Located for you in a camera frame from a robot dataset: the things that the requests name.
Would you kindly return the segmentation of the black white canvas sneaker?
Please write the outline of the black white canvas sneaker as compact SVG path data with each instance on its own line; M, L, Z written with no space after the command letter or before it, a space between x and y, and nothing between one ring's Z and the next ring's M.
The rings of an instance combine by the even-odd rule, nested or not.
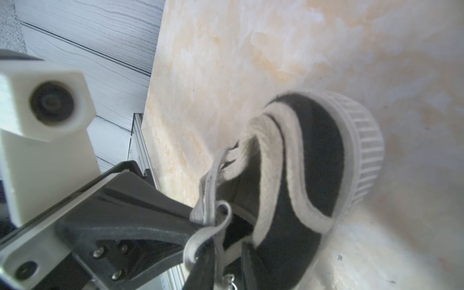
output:
M346 96L296 91L266 104L230 148L216 191L233 212L223 274L234 274L236 290L245 290L243 242L259 256L260 290L303 286L384 155L374 116Z

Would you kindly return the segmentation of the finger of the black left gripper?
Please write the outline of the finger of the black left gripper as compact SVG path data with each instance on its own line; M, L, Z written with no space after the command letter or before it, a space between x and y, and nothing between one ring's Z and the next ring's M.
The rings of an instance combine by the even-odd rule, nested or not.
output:
M61 218L64 239L189 239L192 209L122 172Z

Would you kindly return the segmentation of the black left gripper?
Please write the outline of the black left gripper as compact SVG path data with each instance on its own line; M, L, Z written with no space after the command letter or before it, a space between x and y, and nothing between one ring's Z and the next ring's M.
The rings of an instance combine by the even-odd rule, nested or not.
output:
M1 279L32 290L69 255L105 290L135 290L182 261L194 232L116 232L117 203L105 190L123 173L107 173L84 186L44 177L7 185L10 213L21 226L1 240Z

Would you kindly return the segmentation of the aluminium front rail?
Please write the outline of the aluminium front rail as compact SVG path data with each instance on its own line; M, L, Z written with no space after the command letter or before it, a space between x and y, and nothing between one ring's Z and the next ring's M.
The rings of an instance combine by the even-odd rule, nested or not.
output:
M128 160L136 161L141 171L148 178L148 181L157 189L158 180L152 171L151 161L143 138L141 130L142 121L143 114L134 113ZM184 283L185 277L181 265L176 265L141 286L139 290L182 290Z

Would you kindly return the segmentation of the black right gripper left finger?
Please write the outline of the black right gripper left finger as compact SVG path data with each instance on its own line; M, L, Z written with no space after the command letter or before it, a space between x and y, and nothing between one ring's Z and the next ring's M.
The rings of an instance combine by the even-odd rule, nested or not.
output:
M213 242L208 242L199 252L183 290L213 290L215 284L216 251Z

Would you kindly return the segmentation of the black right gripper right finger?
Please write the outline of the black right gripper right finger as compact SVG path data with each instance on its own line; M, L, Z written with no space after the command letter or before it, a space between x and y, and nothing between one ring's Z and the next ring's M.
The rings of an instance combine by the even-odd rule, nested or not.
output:
M259 290L258 279L259 256L253 246L247 242L242 243L242 277L246 290Z

